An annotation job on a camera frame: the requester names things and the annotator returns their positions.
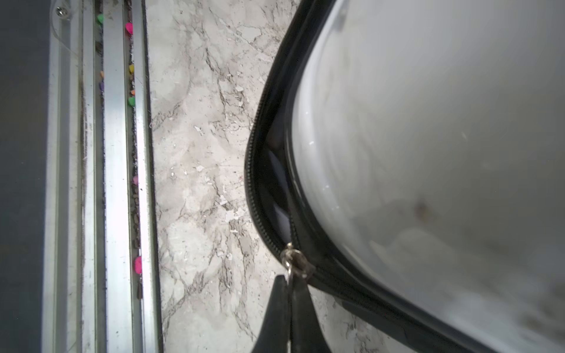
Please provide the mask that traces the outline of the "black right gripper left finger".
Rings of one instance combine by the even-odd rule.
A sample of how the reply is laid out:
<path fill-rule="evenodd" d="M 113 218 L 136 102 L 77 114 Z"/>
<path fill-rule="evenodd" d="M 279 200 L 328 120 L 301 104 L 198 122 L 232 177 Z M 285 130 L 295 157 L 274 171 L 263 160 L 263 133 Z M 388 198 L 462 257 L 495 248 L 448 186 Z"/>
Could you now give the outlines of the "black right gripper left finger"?
<path fill-rule="evenodd" d="M 252 353 L 286 353 L 290 335 L 290 298 L 284 275 L 275 277 Z"/>

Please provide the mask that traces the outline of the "space print kids suitcase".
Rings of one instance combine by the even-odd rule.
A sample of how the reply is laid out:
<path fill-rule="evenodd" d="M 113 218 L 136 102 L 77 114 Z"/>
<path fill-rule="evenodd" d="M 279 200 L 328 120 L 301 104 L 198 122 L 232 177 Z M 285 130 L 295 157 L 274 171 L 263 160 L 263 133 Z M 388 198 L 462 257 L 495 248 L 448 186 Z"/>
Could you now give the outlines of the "space print kids suitcase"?
<path fill-rule="evenodd" d="M 301 1 L 244 170 L 272 254 L 400 343 L 564 350 L 562 1 Z"/>

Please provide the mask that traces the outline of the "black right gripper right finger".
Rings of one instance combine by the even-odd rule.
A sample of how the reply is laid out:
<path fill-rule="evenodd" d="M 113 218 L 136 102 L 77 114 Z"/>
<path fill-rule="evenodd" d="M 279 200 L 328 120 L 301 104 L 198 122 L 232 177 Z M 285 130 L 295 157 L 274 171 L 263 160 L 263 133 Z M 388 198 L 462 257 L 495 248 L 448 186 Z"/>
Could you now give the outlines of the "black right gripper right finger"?
<path fill-rule="evenodd" d="M 292 353 L 331 353 L 323 335 L 307 282 L 299 277 L 290 279 Z"/>

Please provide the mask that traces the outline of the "silver zipper pull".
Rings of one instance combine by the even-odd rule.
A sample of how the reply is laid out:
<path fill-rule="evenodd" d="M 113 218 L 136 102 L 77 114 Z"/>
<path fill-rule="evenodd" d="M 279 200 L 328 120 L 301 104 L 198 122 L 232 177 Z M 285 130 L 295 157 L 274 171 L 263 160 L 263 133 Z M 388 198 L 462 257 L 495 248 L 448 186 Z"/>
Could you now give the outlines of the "silver zipper pull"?
<path fill-rule="evenodd" d="M 280 259 L 288 274 L 304 279 L 304 281 L 308 281 L 316 271 L 316 266 L 292 243 L 285 245 L 280 253 Z"/>

